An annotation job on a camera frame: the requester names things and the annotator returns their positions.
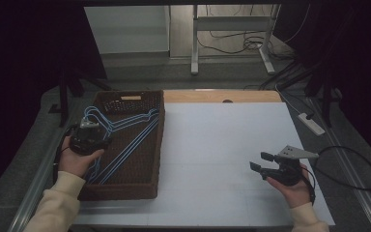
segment brown wicker basket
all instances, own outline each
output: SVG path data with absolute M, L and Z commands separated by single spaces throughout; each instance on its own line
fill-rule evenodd
M 98 92 L 94 100 L 103 115 L 111 121 L 159 110 L 158 124 L 103 185 L 85 185 L 79 199 L 129 200 L 157 197 L 160 147 L 164 129 L 164 98 L 162 91 Z M 140 123 L 112 134 L 113 141 L 101 157 L 100 170 L 118 156 L 147 127 Z

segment forearm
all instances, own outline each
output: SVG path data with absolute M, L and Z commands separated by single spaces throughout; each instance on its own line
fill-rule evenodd
M 77 196 L 85 181 L 67 172 L 59 172 L 56 184 L 43 193 L 35 215 L 26 226 L 29 231 L 68 231 L 77 216 Z
M 318 220 L 312 204 L 306 203 L 291 209 L 292 218 L 294 220 L 293 232 L 328 232 L 329 227 L 324 221 Z

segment power strip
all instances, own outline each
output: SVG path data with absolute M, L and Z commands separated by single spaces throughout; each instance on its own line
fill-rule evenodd
M 306 119 L 307 115 L 305 113 L 301 113 L 298 115 L 298 118 L 306 124 L 306 126 L 311 129 L 316 135 L 321 136 L 325 133 L 325 131 L 312 119 Z

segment person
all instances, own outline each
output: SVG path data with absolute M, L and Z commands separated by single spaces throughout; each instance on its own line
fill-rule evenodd
M 63 142 L 55 185 L 43 192 L 37 211 L 26 225 L 24 232 L 68 231 L 76 218 L 80 206 L 77 196 L 85 184 L 82 177 L 89 164 L 101 156 L 104 150 L 82 157 L 69 149 L 70 141 L 71 138 L 67 136 Z M 303 171 L 303 175 L 308 178 L 306 171 Z M 303 181 L 292 187 L 283 186 L 270 177 L 267 181 L 278 189 L 288 202 L 294 221 L 293 232 L 328 231 L 328 225 L 317 219 L 307 186 Z
M 303 168 L 302 175 L 309 179 L 306 166 Z M 291 209 L 291 216 L 294 222 L 292 232 L 328 232 L 329 227 L 324 221 L 318 220 L 313 210 L 308 187 L 304 181 L 300 181 L 294 186 L 286 187 L 271 177 L 267 177 L 267 182 L 279 190 L 285 197 Z

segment white wall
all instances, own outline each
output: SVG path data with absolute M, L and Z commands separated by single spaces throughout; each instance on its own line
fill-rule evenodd
M 169 50 L 168 7 L 85 8 L 100 54 Z

